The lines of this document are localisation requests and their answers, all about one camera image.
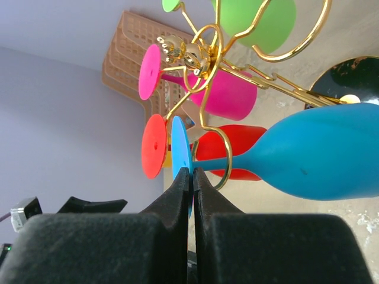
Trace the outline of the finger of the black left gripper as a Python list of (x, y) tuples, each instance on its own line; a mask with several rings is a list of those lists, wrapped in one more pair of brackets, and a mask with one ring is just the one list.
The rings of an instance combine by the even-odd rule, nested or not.
[(66, 203), (58, 210), (58, 214), (100, 214), (100, 213), (120, 213), (127, 205), (124, 199), (113, 201), (91, 202), (71, 196)]

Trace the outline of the yellow wine glass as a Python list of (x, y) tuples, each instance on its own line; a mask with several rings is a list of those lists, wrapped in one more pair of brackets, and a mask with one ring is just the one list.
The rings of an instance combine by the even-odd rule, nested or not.
[(171, 157), (171, 144), (168, 144), (165, 161), (163, 163), (163, 167), (172, 167), (172, 157)]

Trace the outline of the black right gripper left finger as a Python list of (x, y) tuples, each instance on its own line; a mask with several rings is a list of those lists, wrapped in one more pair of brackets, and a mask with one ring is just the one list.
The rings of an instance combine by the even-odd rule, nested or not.
[(190, 174), (138, 214), (43, 214), (26, 223), (2, 283), (185, 283)]

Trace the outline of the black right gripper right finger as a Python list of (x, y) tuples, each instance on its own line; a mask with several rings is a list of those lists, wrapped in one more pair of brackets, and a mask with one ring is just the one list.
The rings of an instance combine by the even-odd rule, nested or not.
[(328, 214), (246, 214), (193, 173), (200, 283), (371, 283), (347, 223)]

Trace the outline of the blue wine glass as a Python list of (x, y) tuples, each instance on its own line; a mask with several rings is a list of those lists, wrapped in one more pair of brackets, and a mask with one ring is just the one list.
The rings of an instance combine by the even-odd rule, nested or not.
[(289, 195), (316, 201), (378, 196), (378, 106), (312, 108), (268, 129), (243, 154), (192, 160), (184, 123), (172, 121), (172, 173), (243, 169)]

